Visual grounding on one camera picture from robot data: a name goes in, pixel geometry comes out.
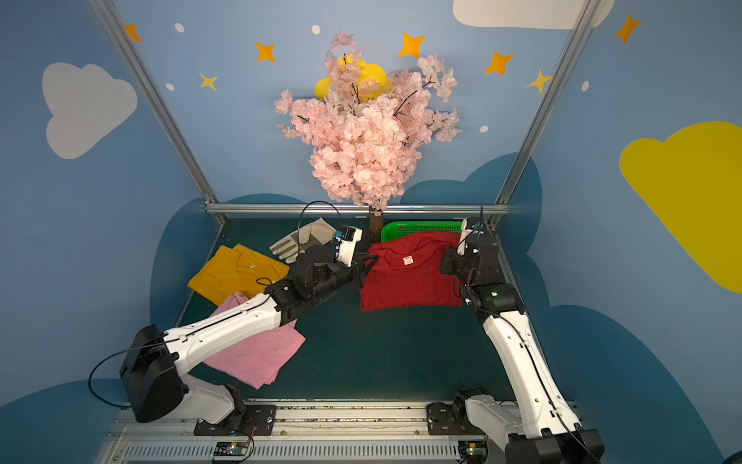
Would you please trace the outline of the dark red t-shirt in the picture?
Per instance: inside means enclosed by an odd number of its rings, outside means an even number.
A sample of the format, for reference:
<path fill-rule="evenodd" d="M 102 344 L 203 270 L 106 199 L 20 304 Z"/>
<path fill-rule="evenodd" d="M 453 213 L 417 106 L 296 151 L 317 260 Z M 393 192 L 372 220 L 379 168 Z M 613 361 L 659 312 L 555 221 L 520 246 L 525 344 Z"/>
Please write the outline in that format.
<path fill-rule="evenodd" d="M 460 307 L 458 279 L 441 273 L 444 253 L 458 242 L 455 232 L 429 231 L 372 246 L 378 261 L 361 288 L 361 309 Z"/>

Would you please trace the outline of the yellow t-shirt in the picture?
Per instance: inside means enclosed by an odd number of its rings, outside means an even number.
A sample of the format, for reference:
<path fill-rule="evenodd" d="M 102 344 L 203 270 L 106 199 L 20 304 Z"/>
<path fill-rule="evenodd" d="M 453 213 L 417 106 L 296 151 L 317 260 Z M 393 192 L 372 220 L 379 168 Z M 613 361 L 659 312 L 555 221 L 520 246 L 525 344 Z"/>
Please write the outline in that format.
<path fill-rule="evenodd" d="M 214 305 L 240 293 L 247 298 L 289 274 L 289 267 L 248 247 L 221 246 L 187 286 Z"/>

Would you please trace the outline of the pink t-shirt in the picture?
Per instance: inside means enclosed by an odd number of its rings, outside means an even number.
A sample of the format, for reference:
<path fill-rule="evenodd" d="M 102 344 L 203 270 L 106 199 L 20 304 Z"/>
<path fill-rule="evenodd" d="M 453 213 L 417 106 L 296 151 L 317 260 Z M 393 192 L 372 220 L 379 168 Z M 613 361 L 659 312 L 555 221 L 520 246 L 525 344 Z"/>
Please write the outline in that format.
<path fill-rule="evenodd" d="M 268 386 L 301 349 L 305 337 L 296 322 L 244 339 L 206 359 L 212 367 L 256 390 Z"/>

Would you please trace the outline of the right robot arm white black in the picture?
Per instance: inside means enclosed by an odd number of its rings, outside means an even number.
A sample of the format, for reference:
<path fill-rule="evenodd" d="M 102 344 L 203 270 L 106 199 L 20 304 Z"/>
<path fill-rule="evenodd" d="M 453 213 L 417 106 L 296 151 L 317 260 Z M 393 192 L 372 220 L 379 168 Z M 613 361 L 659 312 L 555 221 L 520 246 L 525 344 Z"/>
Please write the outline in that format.
<path fill-rule="evenodd" d="M 467 422 L 503 452 L 508 463 L 598 463 L 605 446 L 586 429 L 557 386 L 537 346 L 518 290 L 504 276 L 497 241 L 465 231 L 444 253 L 441 271 L 455 276 L 459 293 L 496 348 L 514 392 L 513 415 L 486 392 L 461 398 Z"/>

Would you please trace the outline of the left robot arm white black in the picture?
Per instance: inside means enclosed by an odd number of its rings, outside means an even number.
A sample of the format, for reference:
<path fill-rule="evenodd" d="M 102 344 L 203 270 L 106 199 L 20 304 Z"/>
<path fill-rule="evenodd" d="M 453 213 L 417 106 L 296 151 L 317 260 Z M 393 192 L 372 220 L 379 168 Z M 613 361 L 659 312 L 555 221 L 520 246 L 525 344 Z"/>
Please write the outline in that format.
<path fill-rule="evenodd" d="M 299 255 L 286 278 L 233 309 L 164 332 L 155 325 L 140 330 L 120 369 L 134 418 L 139 423 L 187 419 L 219 425 L 241 414 L 236 390 L 191 376 L 193 367 L 289 324 L 346 284 L 362 284 L 378 260 L 367 252 L 336 254 L 312 247 Z"/>

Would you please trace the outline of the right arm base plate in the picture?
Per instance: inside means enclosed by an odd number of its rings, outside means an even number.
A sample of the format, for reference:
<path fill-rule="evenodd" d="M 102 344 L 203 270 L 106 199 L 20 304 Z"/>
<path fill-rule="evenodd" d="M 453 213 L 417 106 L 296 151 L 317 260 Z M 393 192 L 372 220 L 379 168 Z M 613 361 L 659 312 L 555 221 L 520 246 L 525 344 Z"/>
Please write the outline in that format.
<path fill-rule="evenodd" d="M 456 401 L 429 403 L 426 421 L 430 435 L 464 435 L 469 430 L 465 412 Z"/>

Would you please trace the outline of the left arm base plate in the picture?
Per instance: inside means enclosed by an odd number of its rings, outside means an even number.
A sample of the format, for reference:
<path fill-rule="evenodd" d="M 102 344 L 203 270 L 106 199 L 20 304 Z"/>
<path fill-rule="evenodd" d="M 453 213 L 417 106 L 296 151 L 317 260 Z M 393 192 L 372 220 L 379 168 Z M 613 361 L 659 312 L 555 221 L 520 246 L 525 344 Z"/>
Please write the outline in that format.
<path fill-rule="evenodd" d="M 230 413 L 220 423 L 198 419 L 195 436 L 270 436 L 276 424 L 275 405 L 245 405 Z"/>

